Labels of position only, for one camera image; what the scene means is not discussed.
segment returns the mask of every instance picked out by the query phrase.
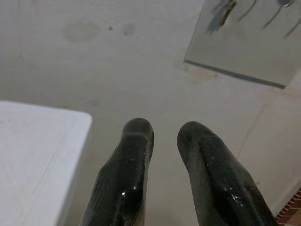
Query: brick wall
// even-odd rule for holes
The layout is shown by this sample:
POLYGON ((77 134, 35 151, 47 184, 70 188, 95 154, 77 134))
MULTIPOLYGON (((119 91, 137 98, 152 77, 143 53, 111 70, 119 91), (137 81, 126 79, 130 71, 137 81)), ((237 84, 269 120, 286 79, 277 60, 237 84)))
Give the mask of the brick wall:
POLYGON ((301 226, 301 189, 278 213, 276 220, 279 226, 285 226, 286 224, 301 226))

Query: white table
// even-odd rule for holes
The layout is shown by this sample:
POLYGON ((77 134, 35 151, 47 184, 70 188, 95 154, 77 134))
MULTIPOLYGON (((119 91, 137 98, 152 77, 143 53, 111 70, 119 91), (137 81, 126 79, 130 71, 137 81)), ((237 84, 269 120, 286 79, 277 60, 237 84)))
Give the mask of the white table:
POLYGON ((91 122, 86 113, 0 101, 0 225, 64 223, 91 122))

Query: water stain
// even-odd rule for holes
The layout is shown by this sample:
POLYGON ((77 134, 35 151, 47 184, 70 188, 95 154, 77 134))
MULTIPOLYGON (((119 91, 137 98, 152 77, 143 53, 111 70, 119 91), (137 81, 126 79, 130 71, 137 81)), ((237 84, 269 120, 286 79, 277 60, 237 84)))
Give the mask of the water stain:
POLYGON ((185 61, 184 58, 186 51, 186 47, 180 49, 179 54, 174 62, 174 67, 176 70, 184 72, 189 82, 191 82, 193 85, 198 85, 204 81, 218 79, 218 74, 216 72, 185 61))
POLYGON ((135 34, 136 31, 136 26, 134 24, 125 24, 122 27, 122 33, 125 36, 132 36, 133 34, 135 34))
POLYGON ((92 41, 100 31, 97 23, 89 19, 80 19, 64 27, 65 38, 70 42, 92 41))

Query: wall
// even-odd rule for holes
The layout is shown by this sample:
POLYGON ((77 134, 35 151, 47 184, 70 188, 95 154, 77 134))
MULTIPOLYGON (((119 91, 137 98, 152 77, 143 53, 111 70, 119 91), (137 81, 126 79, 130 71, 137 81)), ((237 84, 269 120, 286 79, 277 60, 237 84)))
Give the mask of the wall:
POLYGON ((183 63, 202 1, 2 0, 0 98, 93 116, 91 151, 67 225, 76 225, 123 125, 153 125, 146 225, 197 225, 179 128, 199 121, 250 171, 272 208, 300 180, 301 93, 183 63))

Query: white wall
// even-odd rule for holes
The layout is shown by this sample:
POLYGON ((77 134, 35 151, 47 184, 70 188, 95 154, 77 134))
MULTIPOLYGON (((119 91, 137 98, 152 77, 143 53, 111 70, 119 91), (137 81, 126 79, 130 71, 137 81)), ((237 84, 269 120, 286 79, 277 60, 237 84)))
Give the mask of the white wall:
POLYGON ((300 180, 300 83, 279 90, 183 63, 201 6, 201 0, 0 1, 0 98, 94 119, 69 225, 81 218, 99 168, 134 117, 148 119, 155 131, 146 225, 197 225, 176 147, 187 121, 207 125, 240 153, 272 208, 300 180))

